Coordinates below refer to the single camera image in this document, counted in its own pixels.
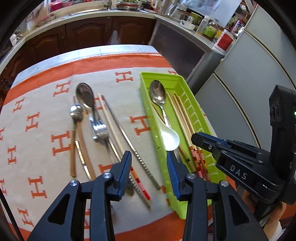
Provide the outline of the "person's right hand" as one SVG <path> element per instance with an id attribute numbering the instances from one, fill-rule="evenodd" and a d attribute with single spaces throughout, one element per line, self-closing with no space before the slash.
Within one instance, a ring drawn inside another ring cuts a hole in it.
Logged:
<path id="1" fill-rule="evenodd" d="M 283 202 L 277 205 L 277 207 L 271 212 L 269 219 L 264 226 L 264 233 L 266 234 L 269 241 L 277 240 L 282 232 L 280 224 L 280 218 L 284 214 L 287 205 Z"/>

